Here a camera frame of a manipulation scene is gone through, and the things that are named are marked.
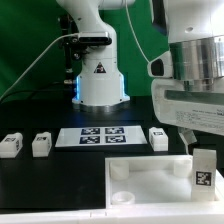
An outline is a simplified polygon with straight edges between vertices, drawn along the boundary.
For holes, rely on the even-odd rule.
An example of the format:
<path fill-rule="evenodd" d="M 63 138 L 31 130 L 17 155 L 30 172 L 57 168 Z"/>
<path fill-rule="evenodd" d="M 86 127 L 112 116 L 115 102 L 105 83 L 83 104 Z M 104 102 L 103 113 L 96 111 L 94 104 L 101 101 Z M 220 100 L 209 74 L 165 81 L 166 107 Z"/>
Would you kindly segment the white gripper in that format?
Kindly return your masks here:
<path fill-rule="evenodd" d="M 224 136 L 224 79 L 215 81 L 209 92 L 188 92 L 180 81 L 154 79 L 151 91 L 157 119 L 179 127 L 187 154 L 197 142 L 192 130 Z"/>

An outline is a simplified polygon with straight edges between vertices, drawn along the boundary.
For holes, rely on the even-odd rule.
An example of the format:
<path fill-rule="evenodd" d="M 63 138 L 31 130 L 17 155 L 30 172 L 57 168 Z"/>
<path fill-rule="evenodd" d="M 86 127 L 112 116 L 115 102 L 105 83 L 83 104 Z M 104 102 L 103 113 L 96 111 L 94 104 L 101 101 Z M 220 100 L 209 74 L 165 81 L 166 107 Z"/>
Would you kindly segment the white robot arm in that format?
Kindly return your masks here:
<path fill-rule="evenodd" d="M 73 103 L 108 111 L 129 100 L 117 67 L 117 36 L 99 15 L 135 0 L 56 0 L 78 27 L 82 48 Z M 195 141 L 195 130 L 224 136 L 224 0 L 149 0 L 152 22 L 168 36 L 169 50 L 148 62 L 157 119 Z"/>

